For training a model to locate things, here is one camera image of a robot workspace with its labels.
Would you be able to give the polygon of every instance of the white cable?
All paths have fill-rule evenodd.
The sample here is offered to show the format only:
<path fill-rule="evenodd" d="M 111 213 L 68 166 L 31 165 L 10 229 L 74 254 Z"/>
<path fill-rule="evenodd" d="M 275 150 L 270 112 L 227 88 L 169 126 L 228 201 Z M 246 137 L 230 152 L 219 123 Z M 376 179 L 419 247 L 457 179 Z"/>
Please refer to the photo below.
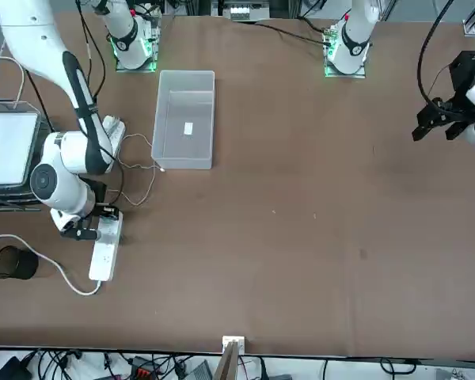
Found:
<path fill-rule="evenodd" d="M 0 234 L 0 239 L 3 239 L 3 238 L 12 238 L 12 239 L 16 239 L 18 241 L 20 241 L 21 243 L 23 243 L 23 245 L 30 249 L 33 253 L 35 253 L 38 257 L 42 258 L 42 259 L 45 259 L 46 261 L 49 261 L 51 264 L 53 264 L 56 269 L 59 270 L 59 272 L 62 274 L 63 276 L 63 279 L 65 280 L 65 282 L 67 283 L 67 285 L 70 287 L 70 289 L 72 289 L 73 291 L 75 291 L 77 294 L 79 295 L 94 295 L 95 293 L 97 293 L 99 291 L 99 289 L 101 288 L 101 285 L 102 285 L 102 282 L 101 281 L 97 281 L 97 286 L 95 287 L 95 289 L 93 289 L 92 291 L 88 291 L 88 292 L 84 292 L 84 291 L 80 291 L 78 288 L 76 288 L 74 285 L 72 285 L 72 283 L 70 282 L 70 280 L 67 278 L 67 275 L 65 274 L 65 271 L 63 270 L 62 266 L 60 264 L 58 264 L 56 261 L 54 261 L 53 259 L 50 259 L 49 257 L 43 255 L 42 253 L 38 253 L 34 248 L 32 248 L 32 246 L 27 243 L 26 241 L 24 241 L 22 238 L 20 238 L 19 236 L 16 236 L 16 235 L 12 235 L 12 234 Z"/>
<path fill-rule="evenodd" d="M 123 142 L 128 139 L 129 137 L 135 137 L 135 136 L 139 136 L 139 137 L 142 137 L 144 139 L 144 141 L 146 141 L 146 144 L 148 144 L 149 146 L 151 146 L 151 143 L 148 141 L 148 139 L 146 138 L 145 135 L 142 135 L 140 133 L 134 133 L 132 135 L 126 135 L 122 138 L 121 140 L 121 144 L 123 144 Z M 159 168 L 161 172 L 165 172 L 165 170 L 163 168 L 161 168 L 160 166 L 158 166 L 155 162 L 153 162 L 153 165 L 151 166 L 143 166 L 143 165 L 140 165 L 140 164 L 134 164 L 134 165 L 128 165 L 128 164 L 125 164 L 123 161 L 121 161 L 120 159 L 120 148 L 121 148 L 121 144 L 120 146 L 118 147 L 118 152 L 116 154 L 116 157 L 118 158 L 118 162 L 125 166 L 126 168 L 128 169 L 153 169 L 153 176 L 151 178 L 151 182 L 150 182 L 150 185 L 148 186 L 148 189 L 146 190 L 146 194 L 144 195 L 143 198 L 141 198 L 140 201 L 138 202 L 134 202 L 133 200 L 130 199 L 130 197 L 125 194 L 124 192 L 122 192 L 122 196 L 127 200 L 127 202 L 129 204 L 131 204 L 132 206 L 140 206 L 141 204 L 143 204 L 144 202 L 146 202 L 146 200 L 148 199 L 148 196 L 150 196 L 150 192 L 151 192 L 151 188 L 153 187 L 153 183 L 155 181 L 155 173 L 157 172 L 156 168 Z M 110 192 L 117 192 L 118 190 L 114 190 L 114 189 L 109 189 Z"/>
<path fill-rule="evenodd" d="M 4 59 L 6 61 L 14 62 L 19 67 L 21 71 L 21 84 L 19 86 L 19 90 L 17 91 L 16 102 L 14 103 L 14 109 L 17 107 L 17 102 L 21 99 L 21 95 L 23 93 L 23 86 L 25 85 L 25 70 L 23 70 L 23 66 L 14 58 L 6 57 L 4 55 L 0 55 L 0 59 Z"/>

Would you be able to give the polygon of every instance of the floor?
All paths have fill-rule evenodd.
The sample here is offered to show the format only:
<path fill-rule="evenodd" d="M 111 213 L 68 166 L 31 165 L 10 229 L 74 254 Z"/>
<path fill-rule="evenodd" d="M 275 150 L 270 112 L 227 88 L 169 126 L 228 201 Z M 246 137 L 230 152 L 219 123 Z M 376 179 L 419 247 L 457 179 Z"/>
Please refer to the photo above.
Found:
<path fill-rule="evenodd" d="M 390 15 L 391 21 L 433 21 L 438 12 L 445 5 L 446 0 L 398 0 L 398 4 Z M 71 1 L 51 0 L 51 6 L 55 12 L 63 10 L 75 10 Z M 352 0 L 328 0 L 324 9 L 311 13 L 313 18 L 339 18 L 350 8 Z M 467 17 L 475 6 L 475 0 L 456 0 L 449 9 L 444 21 L 461 22 Z M 305 3 L 302 12 L 308 9 Z M 3 38 L 0 33 L 0 48 Z"/>
<path fill-rule="evenodd" d="M 9 360 L 12 356 L 16 356 L 19 359 L 25 357 L 29 351 L 0 351 L 0 368 Z M 150 360 L 151 355 L 140 354 L 145 359 Z M 132 358 L 134 354 L 126 354 L 127 358 Z M 39 363 L 40 354 L 37 354 L 30 364 L 28 370 L 33 374 L 33 379 L 38 379 L 37 367 Z M 112 373 L 118 378 L 127 378 L 130 374 L 130 366 L 122 359 L 118 354 L 109 354 L 111 359 Z M 246 368 L 246 373 L 242 369 L 242 365 L 238 368 L 237 380 L 252 380 L 260 377 L 260 362 L 258 358 L 244 356 L 243 363 Z M 214 373 L 219 363 L 218 356 L 194 356 L 186 361 L 186 372 L 189 373 L 195 369 L 204 360 L 207 360 L 211 371 Z M 266 369 L 269 376 L 277 376 L 281 374 L 289 374 L 293 379 L 305 379 L 305 380 L 322 380 L 323 368 L 325 361 L 322 359 L 273 359 L 266 358 L 264 360 Z M 41 365 L 41 373 L 48 367 L 49 360 L 47 356 L 43 358 Z M 408 371 L 411 369 L 408 365 L 394 365 L 395 371 Z M 54 366 L 47 371 L 46 378 L 50 378 L 53 375 Z M 447 375 L 456 371 L 460 378 L 467 380 L 475 380 L 475 369 L 463 368 L 463 367 L 437 367 L 437 366 L 418 366 L 411 375 L 401 376 L 404 380 L 449 380 L 450 376 Z M 90 380 L 90 379 L 102 379 L 107 378 L 110 373 L 104 369 L 104 356 L 100 352 L 87 352 L 84 353 L 80 360 L 71 359 L 67 368 L 67 373 L 73 380 Z M 378 363 L 366 363 L 366 362 L 341 362 L 341 361 L 328 361 L 325 371 L 325 378 L 331 379 L 352 379 L 359 378 L 360 380 L 389 380 L 391 376 L 385 373 Z M 162 378 L 162 380 L 175 380 L 177 376 L 173 373 Z"/>

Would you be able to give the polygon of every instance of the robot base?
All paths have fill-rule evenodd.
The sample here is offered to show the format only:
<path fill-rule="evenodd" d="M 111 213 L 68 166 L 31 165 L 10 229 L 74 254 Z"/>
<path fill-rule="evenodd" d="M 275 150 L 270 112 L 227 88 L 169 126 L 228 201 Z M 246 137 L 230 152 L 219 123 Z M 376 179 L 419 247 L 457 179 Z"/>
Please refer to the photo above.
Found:
<path fill-rule="evenodd" d="M 136 40 L 136 44 L 142 44 L 143 47 L 140 51 L 146 54 L 144 64 L 136 69 L 127 69 L 118 59 L 118 53 L 116 47 L 109 40 L 114 51 L 116 59 L 115 69 L 118 73 L 154 73 L 157 70 L 158 61 L 158 44 L 160 42 L 160 24 L 162 19 L 162 13 L 156 9 L 152 12 L 148 19 L 144 19 L 140 16 L 135 16 L 135 20 L 139 25 L 139 30 L 142 31 L 144 38 Z"/>
<path fill-rule="evenodd" d="M 333 64 L 329 61 L 329 55 L 333 53 L 333 49 L 338 43 L 338 31 L 336 29 L 336 25 L 333 25 L 331 28 L 326 29 L 322 33 L 322 41 L 329 42 L 331 44 L 330 47 L 324 46 L 324 76 L 326 78 L 362 78 L 366 77 L 366 70 L 364 68 L 364 63 L 366 62 L 367 52 L 363 57 L 363 65 L 359 70 L 357 70 L 354 74 L 343 74 L 336 69 Z"/>

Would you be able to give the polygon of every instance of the electronic device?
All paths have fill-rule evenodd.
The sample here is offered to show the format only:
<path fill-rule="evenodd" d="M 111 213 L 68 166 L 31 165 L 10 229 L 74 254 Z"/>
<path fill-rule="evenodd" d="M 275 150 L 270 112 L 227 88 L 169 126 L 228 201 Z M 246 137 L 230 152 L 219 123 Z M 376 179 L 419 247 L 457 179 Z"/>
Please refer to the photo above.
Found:
<path fill-rule="evenodd" d="M 232 21 L 260 21 L 269 18 L 269 0 L 258 2 L 218 1 L 211 2 L 211 16 L 219 15 L 219 5 L 222 7 L 222 16 Z"/>

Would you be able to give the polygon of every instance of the small object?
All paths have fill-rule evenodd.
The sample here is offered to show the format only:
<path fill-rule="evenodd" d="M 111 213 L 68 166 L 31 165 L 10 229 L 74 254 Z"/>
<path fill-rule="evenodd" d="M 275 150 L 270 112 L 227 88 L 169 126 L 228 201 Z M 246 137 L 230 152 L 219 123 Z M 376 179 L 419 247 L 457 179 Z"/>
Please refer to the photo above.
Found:
<path fill-rule="evenodd" d="M 39 257 L 28 249 L 7 245 L 0 249 L 0 279 L 31 279 L 39 267 Z"/>
<path fill-rule="evenodd" d="M 95 281 L 112 280 L 124 222 L 124 215 L 118 212 L 118 219 L 106 217 L 99 219 L 97 228 L 99 238 L 93 246 L 92 262 L 89 265 L 89 278 Z"/>
<path fill-rule="evenodd" d="M 214 115 L 214 71 L 162 71 L 151 157 L 163 169 L 210 169 Z"/>

